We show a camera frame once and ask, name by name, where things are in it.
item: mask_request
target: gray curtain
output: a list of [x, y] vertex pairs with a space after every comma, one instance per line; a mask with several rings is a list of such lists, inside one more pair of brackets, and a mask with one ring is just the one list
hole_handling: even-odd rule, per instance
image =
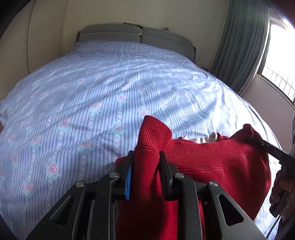
[[249, 80], [266, 43], [269, 14], [260, 0], [229, 0], [220, 43], [210, 73], [236, 93]]

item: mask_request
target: hand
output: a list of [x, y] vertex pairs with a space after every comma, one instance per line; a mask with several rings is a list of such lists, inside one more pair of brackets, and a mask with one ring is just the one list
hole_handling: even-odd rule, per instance
[[[282, 190], [291, 192], [293, 189], [295, 181], [282, 180], [282, 177], [284, 176], [284, 174], [285, 174], [284, 170], [280, 170], [276, 174], [276, 179], [275, 179], [273, 188], [271, 190], [271, 197], [269, 199], [269, 202], [271, 203], [271, 205], [278, 203], [280, 201], [279, 194]], [[295, 211], [295, 189], [293, 189], [293, 193], [291, 194], [288, 204], [286, 205], [284, 209], [284, 212], [282, 214], [282, 220], [283, 221], [288, 220], [294, 211]]]

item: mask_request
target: beige textured panel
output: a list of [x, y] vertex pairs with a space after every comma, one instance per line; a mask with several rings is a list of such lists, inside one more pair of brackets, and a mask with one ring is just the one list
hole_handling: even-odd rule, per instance
[[27, 36], [34, 3], [29, 2], [16, 15], [0, 39], [0, 99], [29, 74]]
[[196, 47], [199, 65], [210, 68], [222, 34], [228, 0], [69, 0], [62, 50], [73, 50], [78, 31], [90, 24], [129, 22], [168, 27]]
[[68, 0], [36, 0], [28, 38], [29, 71], [60, 57], [63, 17]]

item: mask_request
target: screw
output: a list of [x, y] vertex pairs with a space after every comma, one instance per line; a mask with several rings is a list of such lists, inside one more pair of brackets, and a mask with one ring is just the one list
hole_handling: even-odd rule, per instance
[[175, 173], [174, 175], [176, 178], [184, 178], [184, 174], [183, 173]]
[[210, 181], [210, 182], [209, 182], [209, 185], [210, 185], [211, 187], [217, 187], [217, 186], [218, 186], [218, 183], [215, 182], [215, 181]]
[[116, 177], [118, 177], [118, 176], [119, 176], [119, 174], [116, 173], [116, 172], [111, 172], [111, 173], [109, 174], [109, 177], [110, 177], [110, 178], [116, 178]]
[[76, 182], [76, 187], [83, 187], [83, 186], [84, 186], [83, 181]]

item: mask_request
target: blue striped bedspread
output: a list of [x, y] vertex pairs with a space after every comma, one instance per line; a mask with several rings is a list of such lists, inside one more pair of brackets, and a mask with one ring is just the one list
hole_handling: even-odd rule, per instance
[[[249, 123], [279, 146], [249, 103], [182, 55], [140, 43], [79, 44], [0, 102], [0, 214], [17, 238], [76, 181], [113, 170], [135, 148], [146, 115], [174, 138], [231, 136]], [[269, 160], [274, 180], [280, 166]], [[274, 222], [268, 198], [255, 220], [264, 234]]]

